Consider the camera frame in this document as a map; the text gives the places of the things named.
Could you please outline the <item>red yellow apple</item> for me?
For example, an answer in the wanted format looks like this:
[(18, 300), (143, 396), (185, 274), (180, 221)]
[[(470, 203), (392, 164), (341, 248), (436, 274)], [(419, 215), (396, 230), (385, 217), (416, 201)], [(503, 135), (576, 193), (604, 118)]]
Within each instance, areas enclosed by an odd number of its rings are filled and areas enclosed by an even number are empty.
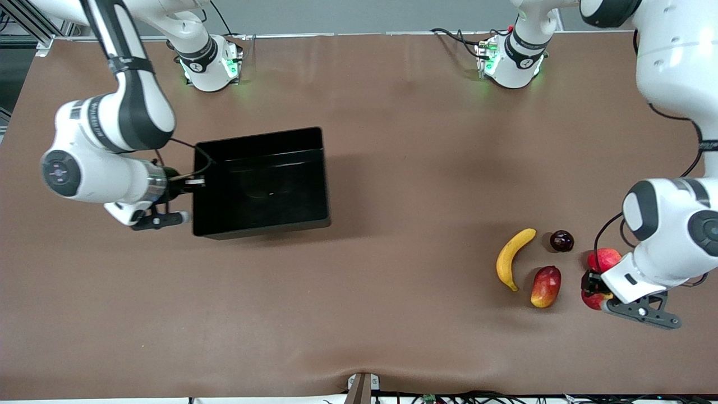
[(614, 295), (612, 292), (581, 292), (582, 301), (587, 307), (592, 310), (602, 310), (602, 305), (605, 301), (613, 299)]

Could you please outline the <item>black plastic box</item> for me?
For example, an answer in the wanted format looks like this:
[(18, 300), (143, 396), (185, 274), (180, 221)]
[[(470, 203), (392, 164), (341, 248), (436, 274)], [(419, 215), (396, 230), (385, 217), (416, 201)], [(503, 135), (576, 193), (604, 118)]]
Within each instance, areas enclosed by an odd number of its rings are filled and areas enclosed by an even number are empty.
[(204, 186), (192, 195), (192, 233), (234, 240), (331, 224), (318, 126), (197, 144)]

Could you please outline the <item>yellow banana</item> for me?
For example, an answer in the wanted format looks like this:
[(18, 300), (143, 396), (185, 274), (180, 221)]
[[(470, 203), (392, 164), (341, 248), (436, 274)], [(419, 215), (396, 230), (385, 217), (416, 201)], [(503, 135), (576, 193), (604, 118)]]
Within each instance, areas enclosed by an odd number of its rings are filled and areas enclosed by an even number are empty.
[(500, 250), (496, 259), (496, 274), (500, 282), (512, 292), (519, 290), (513, 278), (513, 261), (519, 251), (537, 235), (535, 228), (524, 228), (516, 233)]

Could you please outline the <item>red yellow mango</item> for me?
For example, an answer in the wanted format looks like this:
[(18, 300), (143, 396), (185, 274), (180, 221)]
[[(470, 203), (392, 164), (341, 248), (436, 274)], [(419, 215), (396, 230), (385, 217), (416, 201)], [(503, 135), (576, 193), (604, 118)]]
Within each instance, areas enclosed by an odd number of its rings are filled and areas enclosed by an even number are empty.
[(531, 304), (537, 309), (548, 309), (558, 297), (561, 288), (561, 271), (555, 266), (539, 269), (533, 280), (530, 297)]

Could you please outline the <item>large table cover mat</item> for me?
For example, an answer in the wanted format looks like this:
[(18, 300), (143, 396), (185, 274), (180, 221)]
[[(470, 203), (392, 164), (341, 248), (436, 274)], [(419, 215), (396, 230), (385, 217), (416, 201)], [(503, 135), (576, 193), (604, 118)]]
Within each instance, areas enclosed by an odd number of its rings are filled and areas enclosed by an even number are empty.
[[(239, 85), (183, 84), (147, 43), (188, 143), (320, 126), (331, 225), (216, 241), (134, 232), (52, 194), (66, 102), (116, 88), (95, 43), (35, 57), (0, 143), (0, 400), (319, 396), (384, 389), (718, 393), (718, 276), (670, 292), (678, 330), (588, 309), (585, 254), (644, 177), (697, 146), (636, 89), (630, 33), (560, 33), (532, 84), (478, 80), (431, 34), (257, 39)], [(496, 259), (524, 228), (512, 292)], [(549, 245), (574, 236), (572, 251)], [(561, 271), (548, 309), (536, 272)]]

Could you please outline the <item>aluminium frame strut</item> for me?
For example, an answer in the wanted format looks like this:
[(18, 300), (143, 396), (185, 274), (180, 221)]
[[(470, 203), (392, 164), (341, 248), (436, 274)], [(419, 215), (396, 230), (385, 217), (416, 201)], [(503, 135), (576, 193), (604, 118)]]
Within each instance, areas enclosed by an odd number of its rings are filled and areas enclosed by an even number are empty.
[(36, 0), (0, 0), (0, 49), (33, 49), (44, 57), (54, 39), (73, 36), (77, 26), (41, 10)]

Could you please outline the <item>small mounting bracket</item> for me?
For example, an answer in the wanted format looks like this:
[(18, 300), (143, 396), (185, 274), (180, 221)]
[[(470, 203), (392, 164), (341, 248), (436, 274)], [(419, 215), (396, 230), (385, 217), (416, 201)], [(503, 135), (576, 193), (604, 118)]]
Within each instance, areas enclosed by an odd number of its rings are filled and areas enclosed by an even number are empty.
[(380, 404), (380, 378), (377, 374), (355, 373), (348, 378), (344, 404)]

